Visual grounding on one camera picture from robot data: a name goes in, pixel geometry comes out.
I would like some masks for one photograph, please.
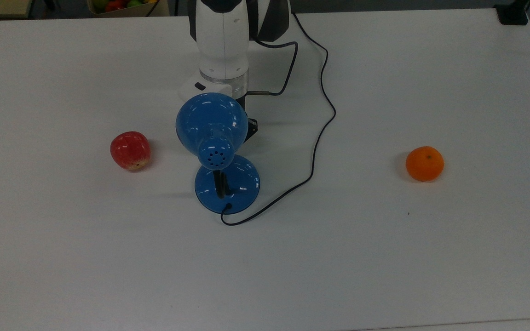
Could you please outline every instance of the blue desk lamp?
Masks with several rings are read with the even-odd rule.
[[[205,93],[187,101],[175,122],[177,137],[200,160],[196,195],[204,207],[226,214],[246,209],[259,193],[259,174],[253,164],[236,155],[248,133],[241,105],[220,93]]]

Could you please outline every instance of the lamp base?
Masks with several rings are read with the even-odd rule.
[[[234,155],[232,163],[220,170],[226,175],[230,192],[222,199],[218,197],[212,170],[201,167],[196,174],[196,195],[204,207],[220,214],[230,203],[232,208],[225,214],[235,214],[248,208],[259,194],[261,180],[254,165],[241,157]]]

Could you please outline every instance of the orange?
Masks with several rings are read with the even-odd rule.
[[[441,153],[431,146],[415,149],[406,157],[406,171],[416,180],[428,182],[437,178],[445,166]]]

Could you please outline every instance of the red apple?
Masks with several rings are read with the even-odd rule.
[[[114,138],[109,147],[112,159],[126,170],[136,170],[151,159],[151,147],[143,134],[136,131],[124,132]]]

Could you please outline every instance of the power cord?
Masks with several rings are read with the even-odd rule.
[[[237,225],[246,223],[246,222],[252,220],[253,218],[261,215],[262,212],[264,212],[267,209],[269,209],[269,207],[271,207],[272,205],[275,205],[278,201],[283,199],[286,195],[288,195],[289,193],[293,192],[294,190],[296,190],[300,186],[303,186],[305,183],[307,183],[312,178],[312,176],[314,176],[314,165],[315,165],[315,161],[316,161],[316,150],[318,149],[318,143],[320,142],[320,138],[322,137],[322,134],[324,133],[324,130],[326,130],[326,127],[330,124],[330,122],[332,122],[334,120],[334,118],[337,115],[337,109],[334,107],[333,103],[330,101],[330,99],[326,95],[326,91],[324,90],[324,83],[323,83],[324,69],[326,68],[326,63],[328,63],[328,50],[326,48],[324,48],[324,46],[322,46],[321,44],[318,44],[318,42],[313,40],[307,34],[307,32],[304,30],[304,27],[301,25],[300,19],[298,19],[298,16],[296,15],[296,13],[292,12],[292,15],[296,18],[296,22],[298,23],[298,26],[300,27],[300,30],[303,32],[305,37],[308,38],[308,40],[310,40],[314,44],[316,44],[318,47],[322,48],[324,50],[324,52],[326,52],[326,57],[324,59],[324,64],[322,65],[322,69],[320,70],[320,89],[322,90],[322,94],[324,95],[324,98],[326,99],[326,101],[328,102],[330,107],[333,109],[333,116],[326,122],[326,124],[324,124],[324,126],[320,130],[320,133],[318,134],[318,138],[316,138],[316,144],[314,145],[314,151],[312,153],[311,170],[310,170],[310,175],[308,176],[308,178],[305,179],[303,182],[297,184],[296,186],[290,188],[289,190],[285,191],[284,193],[282,193],[282,195],[277,197],[277,199],[275,199],[274,201],[270,202],[269,205],[266,205],[265,207],[263,207],[258,212],[255,212],[253,215],[251,215],[251,216],[249,216],[249,217],[247,217],[244,220],[241,220],[239,222],[228,223],[227,221],[225,221],[225,219],[224,219],[225,212],[228,209],[232,208],[232,205],[230,203],[227,203],[225,208],[220,213],[220,220],[222,221],[223,224],[225,224],[227,226],[237,226]],[[292,61],[292,65],[290,66],[290,72],[292,71],[293,63],[294,63],[294,61]],[[281,92],[279,92],[279,94],[281,94],[285,88],[286,88],[286,86],[284,85],[284,87],[282,88]]]
[[[292,42],[288,42],[286,44],[281,44],[281,45],[269,45],[269,44],[265,44],[264,42],[261,42],[261,40],[258,40],[257,38],[253,38],[253,40],[255,40],[257,44],[263,47],[267,47],[267,48],[284,48],[288,46],[294,46],[294,57],[292,58],[292,63],[290,64],[288,75],[286,76],[286,82],[283,84],[281,91],[279,92],[248,91],[246,93],[246,96],[281,96],[281,94],[286,90],[286,86],[288,86],[288,82],[290,81],[290,76],[292,75],[292,69],[294,69],[294,63],[296,62],[296,57],[298,55],[298,43],[296,41],[292,41]]]
[[[151,10],[147,13],[145,17],[149,17],[153,13],[154,9],[156,8],[156,5],[158,5],[160,1],[161,0],[156,0],[155,4],[153,5],[153,8],[151,8]]]

